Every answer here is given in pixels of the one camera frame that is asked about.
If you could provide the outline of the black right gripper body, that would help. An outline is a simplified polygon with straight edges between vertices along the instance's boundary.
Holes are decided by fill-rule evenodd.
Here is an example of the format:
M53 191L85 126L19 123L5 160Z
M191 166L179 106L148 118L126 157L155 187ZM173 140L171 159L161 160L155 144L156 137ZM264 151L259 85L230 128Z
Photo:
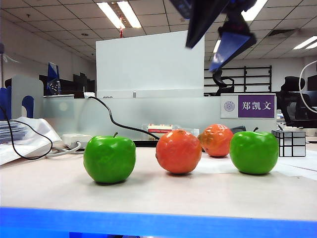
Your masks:
M229 0L224 11L248 11L257 0Z

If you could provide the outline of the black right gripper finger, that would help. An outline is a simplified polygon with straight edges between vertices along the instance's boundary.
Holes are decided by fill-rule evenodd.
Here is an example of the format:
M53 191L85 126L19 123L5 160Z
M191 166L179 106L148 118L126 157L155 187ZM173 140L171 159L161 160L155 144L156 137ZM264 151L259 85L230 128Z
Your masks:
M211 72L217 72L257 42L241 12L227 11L226 15L224 25L218 28L220 44L211 61Z
M227 6L226 0L193 0L186 47L193 48Z

